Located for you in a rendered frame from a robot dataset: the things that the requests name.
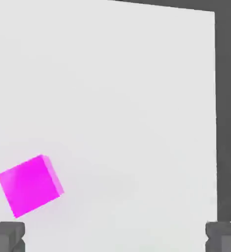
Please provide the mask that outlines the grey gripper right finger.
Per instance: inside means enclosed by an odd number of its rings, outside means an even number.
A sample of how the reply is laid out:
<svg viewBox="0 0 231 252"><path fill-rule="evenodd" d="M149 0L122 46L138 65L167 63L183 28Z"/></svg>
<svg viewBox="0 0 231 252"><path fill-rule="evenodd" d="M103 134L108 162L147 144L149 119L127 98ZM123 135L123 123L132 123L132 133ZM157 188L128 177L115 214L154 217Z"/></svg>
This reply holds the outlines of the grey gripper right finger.
<svg viewBox="0 0 231 252"><path fill-rule="evenodd" d="M207 222L205 252L231 252L231 222Z"/></svg>

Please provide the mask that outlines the small magenta cube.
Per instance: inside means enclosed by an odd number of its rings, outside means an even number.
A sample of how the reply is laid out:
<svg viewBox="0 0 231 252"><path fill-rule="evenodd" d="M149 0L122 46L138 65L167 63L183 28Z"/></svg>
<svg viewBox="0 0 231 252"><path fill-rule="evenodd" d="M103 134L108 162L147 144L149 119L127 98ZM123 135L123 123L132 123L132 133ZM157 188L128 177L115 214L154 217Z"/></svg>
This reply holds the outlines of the small magenta cube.
<svg viewBox="0 0 231 252"><path fill-rule="evenodd" d="M0 173L0 185L15 218L64 193L50 158L38 155Z"/></svg>

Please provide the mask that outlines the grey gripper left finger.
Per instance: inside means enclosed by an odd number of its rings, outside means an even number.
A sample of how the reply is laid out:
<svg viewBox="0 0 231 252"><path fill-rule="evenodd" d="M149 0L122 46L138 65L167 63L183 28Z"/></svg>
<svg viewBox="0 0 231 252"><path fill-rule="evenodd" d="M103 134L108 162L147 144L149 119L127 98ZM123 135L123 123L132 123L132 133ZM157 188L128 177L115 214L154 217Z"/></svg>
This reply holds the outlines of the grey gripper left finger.
<svg viewBox="0 0 231 252"><path fill-rule="evenodd" d="M25 252L25 224L17 221L0 222L0 252Z"/></svg>

